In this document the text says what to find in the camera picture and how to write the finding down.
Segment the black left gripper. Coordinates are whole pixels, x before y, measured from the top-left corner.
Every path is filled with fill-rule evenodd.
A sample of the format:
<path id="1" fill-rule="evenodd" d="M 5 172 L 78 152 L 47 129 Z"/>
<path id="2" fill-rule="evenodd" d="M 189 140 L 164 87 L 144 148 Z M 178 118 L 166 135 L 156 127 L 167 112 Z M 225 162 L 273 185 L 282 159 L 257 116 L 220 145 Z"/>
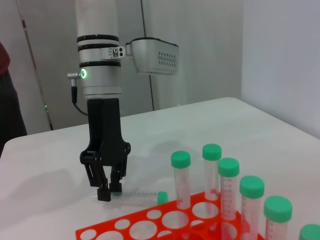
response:
<path id="1" fill-rule="evenodd" d="M 122 192 L 120 181 L 127 171 L 131 145 L 122 137 L 118 98 L 89 99 L 87 111 L 89 144 L 80 154 L 80 162 L 85 166 L 90 186 L 97 187 L 97 199 L 110 202 L 111 193 Z M 103 166 L 113 168 L 109 187 L 103 166 L 92 163 L 94 158 L 101 159 Z"/>

